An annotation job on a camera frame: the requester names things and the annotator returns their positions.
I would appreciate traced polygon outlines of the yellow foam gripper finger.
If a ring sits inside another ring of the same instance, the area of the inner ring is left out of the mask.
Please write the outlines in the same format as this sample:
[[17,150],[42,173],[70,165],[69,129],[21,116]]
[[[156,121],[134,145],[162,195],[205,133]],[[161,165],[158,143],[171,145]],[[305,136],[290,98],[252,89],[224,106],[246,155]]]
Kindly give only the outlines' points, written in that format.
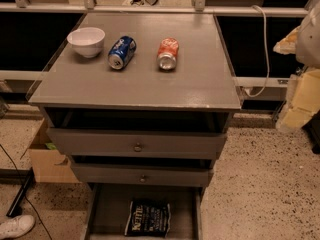
[[298,31],[298,27],[293,29],[283,39],[276,43],[273,47],[273,51],[283,55],[295,54]]
[[300,76],[291,75],[276,129],[295,131],[320,111],[320,69],[310,68]]

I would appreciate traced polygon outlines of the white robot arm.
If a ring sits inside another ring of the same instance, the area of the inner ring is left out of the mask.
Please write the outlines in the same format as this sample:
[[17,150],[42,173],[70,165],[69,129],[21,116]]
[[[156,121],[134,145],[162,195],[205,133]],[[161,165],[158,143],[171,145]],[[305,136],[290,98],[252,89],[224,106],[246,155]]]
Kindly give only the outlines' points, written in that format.
[[294,54],[307,67],[300,76],[290,76],[286,103],[276,122],[279,131],[291,132],[306,125],[320,110],[320,2],[298,27],[276,43],[273,51]]

